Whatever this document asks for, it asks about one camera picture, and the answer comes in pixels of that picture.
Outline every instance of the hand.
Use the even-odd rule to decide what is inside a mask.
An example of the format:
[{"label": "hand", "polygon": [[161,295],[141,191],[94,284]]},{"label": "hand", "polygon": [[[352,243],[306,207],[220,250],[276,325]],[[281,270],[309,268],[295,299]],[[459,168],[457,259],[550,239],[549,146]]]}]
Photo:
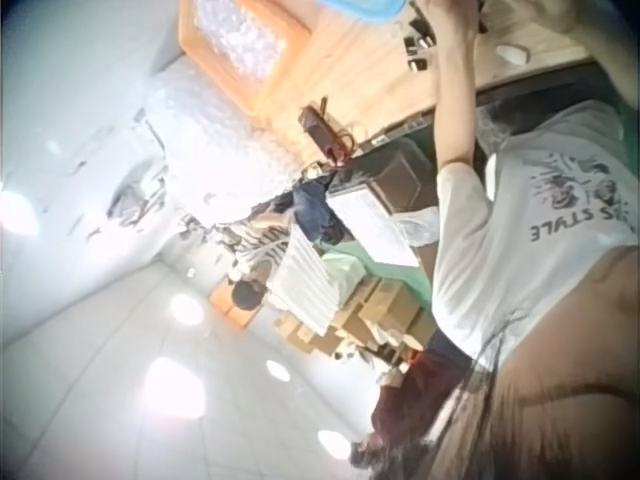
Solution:
[{"label": "hand", "polygon": [[477,0],[416,0],[415,3],[433,27],[438,44],[451,37],[475,39],[479,25]]},{"label": "hand", "polygon": [[576,0],[506,0],[528,20],[556,33],[567,34],[578,23]]}]

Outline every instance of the blue container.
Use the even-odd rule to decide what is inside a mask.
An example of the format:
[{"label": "blue container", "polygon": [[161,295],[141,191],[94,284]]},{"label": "blue container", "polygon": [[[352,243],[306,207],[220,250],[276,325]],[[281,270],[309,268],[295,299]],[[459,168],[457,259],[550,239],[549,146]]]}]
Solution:
[{"label": "blue container", "polygon": [[343,12],[373,22],[383,22],[395,17],[407,0],[318,0]]}]

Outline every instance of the striped shirt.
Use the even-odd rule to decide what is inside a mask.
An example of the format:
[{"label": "striped shirt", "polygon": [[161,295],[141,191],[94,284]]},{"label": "striped shirt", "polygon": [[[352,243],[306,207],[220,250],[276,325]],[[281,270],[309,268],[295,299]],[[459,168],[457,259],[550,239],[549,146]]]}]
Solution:
[{"label": "striped shirt", "polygon": [[238,263],[251,270],[257,264],[269,261],[273,275],[287,252],[289,233],[282,228],[258,230],[247,221],[230,225],[229,228],[242,238],[236,247]]}]

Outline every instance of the white t-shirt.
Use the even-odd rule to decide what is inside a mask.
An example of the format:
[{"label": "white t-shirt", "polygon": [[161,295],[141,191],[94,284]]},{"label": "white t-shirt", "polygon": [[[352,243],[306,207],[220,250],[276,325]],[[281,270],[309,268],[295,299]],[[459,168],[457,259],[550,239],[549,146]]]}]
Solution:
[{"label": "white t-shirt", "polygon": [[505,325],[501,362],[602,255],[638,245],[638,180],[620,162],[621,131],[610,107],[586,102],[511,138],[493,203],[471,167],[438,174],[433,313],[482,365]]}]

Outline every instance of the stack of cardboard boxes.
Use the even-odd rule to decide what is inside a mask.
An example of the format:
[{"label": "stack of cardboard boxes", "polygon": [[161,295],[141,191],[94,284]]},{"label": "stack of cardboard boxes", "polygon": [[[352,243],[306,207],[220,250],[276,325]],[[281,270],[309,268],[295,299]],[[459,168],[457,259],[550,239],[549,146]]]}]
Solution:
[{"label": "stack of cardboard boxes", "polygon": [[382,337],[399,339],[401,347],[422,350],[436,323],[403,282],[366,276],[325,335],[317,335],[288,313],[277,320],[276,328],[298,350],[317,350],[331,357],[345,343],[375,351]]}]

